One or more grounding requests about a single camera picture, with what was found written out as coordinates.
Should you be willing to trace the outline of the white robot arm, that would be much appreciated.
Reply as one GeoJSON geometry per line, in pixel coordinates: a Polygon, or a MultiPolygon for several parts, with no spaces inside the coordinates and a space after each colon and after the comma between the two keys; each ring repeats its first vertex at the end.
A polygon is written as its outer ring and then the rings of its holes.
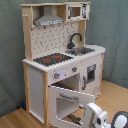
{"type": "Polygon", "coordinates": [[[95,103],[80,105],[84,109],[84,119],[80,122],[82,128],[128,128],[128,112],[119,111],[108,122],[108,113],[95,103]]]}

